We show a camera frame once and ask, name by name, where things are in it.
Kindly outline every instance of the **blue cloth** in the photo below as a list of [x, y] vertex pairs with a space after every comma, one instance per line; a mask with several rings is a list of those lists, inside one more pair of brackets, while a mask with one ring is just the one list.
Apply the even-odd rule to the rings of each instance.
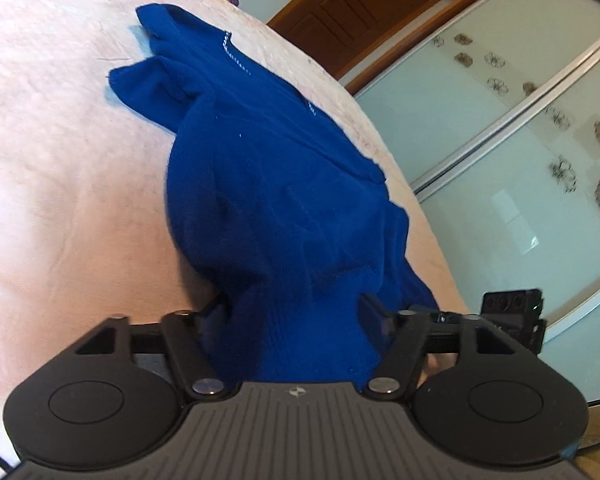
[[231, 316], [210, 360], [221, 379], [354, 381], [376, 366], [356, 319], [436, 308], [404, 258], [408, 218], [384, 174], [331, 118], [219, 30], [175, 6], [139, 7], [153, 57], [109, 75], [133, 110], [176, 132], [167, 212], [191, 265]]

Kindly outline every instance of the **wooden door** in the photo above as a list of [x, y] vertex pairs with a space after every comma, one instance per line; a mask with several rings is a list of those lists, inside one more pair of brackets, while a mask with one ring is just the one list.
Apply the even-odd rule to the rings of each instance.
[[293, 0], [269, 26], [334, 77], [439, 0]]

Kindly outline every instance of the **bed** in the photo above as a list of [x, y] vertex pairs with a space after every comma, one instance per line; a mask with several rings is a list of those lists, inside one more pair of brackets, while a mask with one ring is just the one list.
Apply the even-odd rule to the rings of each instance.
[[[107, 73], [148, 56], [134, 9], [169, 2], [234, 33], [384, 170], [411, 219], [408, 258], [465, 312], [426, 218], [378, 132], [316, 62], [224, 0], [0, 0], [0, 414], [21, 380], [105, 317], [201, 308], [216, 294], [164, 213], [173, 134], [126, 108]], [[11, 461], [1, 423], [0, 453]]]

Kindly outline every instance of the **sliding wardrobe door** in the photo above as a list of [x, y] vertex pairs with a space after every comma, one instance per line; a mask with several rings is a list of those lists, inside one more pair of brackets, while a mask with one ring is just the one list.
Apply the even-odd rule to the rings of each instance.
[[541, 288], [551, 339], [600, 304], [600, 51], [418, 197], [473, 312]]
[[600, 399], [600, 305], [545, 341], [540, 357], [591, 402]]
[[483, 0], [356, 99], [418, 191], [599, 45], [600, 0]]

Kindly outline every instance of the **metal screw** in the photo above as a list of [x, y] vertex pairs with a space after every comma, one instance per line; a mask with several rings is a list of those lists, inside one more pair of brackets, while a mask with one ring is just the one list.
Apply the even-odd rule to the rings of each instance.
[[193, 391], [201, 395], [214, 395], [224, 390], [224, 383], [220, 379], [198, 379], [193, 383]]
[[375, 377], [367, 386], [376, 394], [392, 394], [400, 389], [400, 383], [391, 377]]

